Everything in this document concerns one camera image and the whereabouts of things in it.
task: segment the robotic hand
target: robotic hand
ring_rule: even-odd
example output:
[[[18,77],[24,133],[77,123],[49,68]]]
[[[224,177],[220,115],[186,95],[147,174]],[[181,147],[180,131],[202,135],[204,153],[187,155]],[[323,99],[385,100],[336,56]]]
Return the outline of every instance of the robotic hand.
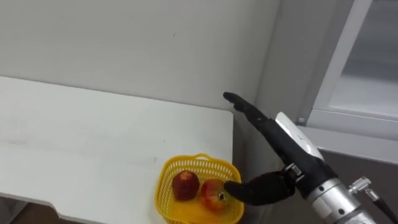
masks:
[[[347,189],[318,149],[285,114],[281,112],[276,119],[270,119],[234,93],[223,96],[265,137],[285,165],[281,171],[262,174],[248,183],[225,182],[225,190],[234,198],[250,205],[267,205],[292,196],[297,188],[326,224],[376,224],[353,197],[365,191],[393,223],[398,223],[387,204],[369,188],[367,178]]]

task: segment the cable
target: cable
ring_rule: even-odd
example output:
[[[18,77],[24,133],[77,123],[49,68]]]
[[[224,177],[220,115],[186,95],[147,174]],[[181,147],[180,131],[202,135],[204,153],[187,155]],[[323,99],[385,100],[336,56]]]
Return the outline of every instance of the cable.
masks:
[[[398,218],[397,218],[397,216],[394,214],[394,212],[392,212],[391,208],[387,205],[387,203],[386,203],[383,199],[379,198],[379,199],[373,201],[373,203],[374,203],[375,206],[377,206],[384,214],[386,214],[394,224],[398,224]]]

